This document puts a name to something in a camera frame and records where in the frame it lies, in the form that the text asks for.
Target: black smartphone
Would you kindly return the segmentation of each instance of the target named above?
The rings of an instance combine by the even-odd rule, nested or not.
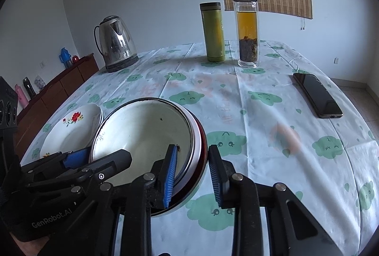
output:
[[[319,118],[340,118],[343,113],[337,102],[315,75],[294,73],[293,77],[308,97]]]

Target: blue water bottle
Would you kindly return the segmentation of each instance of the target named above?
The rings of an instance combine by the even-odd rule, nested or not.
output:
[[[66,69],[72,66],[71,55],[65,48],[61,49],[61,55],[59,55],[59,59],[61,60],[61,63],[64,64]]]

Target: green tumbler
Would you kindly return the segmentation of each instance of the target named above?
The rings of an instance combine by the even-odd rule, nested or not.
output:
[[[222,16],[220,2],[201,3],[205,48],[207,59],[210,62],[225,60],[224,32],[222,30]]]

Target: white bowl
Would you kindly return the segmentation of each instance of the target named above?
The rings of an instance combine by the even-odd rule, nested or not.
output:
[[[46,137],[41,156],[91,146],[103,118],[102,110],[95,104],[81,106],[69,112]]]
[[[200,159],[201,137],[193,116],[182,106],[159,98],[141,98],[121,105],[101,124],[91,151],[92,161],[119,149],[132,156],[130,167],[107,181],[132,182],[163,159],[169,144],[178,145],[173,195],[193,175]]]

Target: wooden cabinet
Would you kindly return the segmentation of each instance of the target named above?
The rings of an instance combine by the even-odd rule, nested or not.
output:
[[[37,133],[55,111],[99,68],[93,54],[82,57],[72,67],[52,79],[17,116],[15,152],[21,159]]]

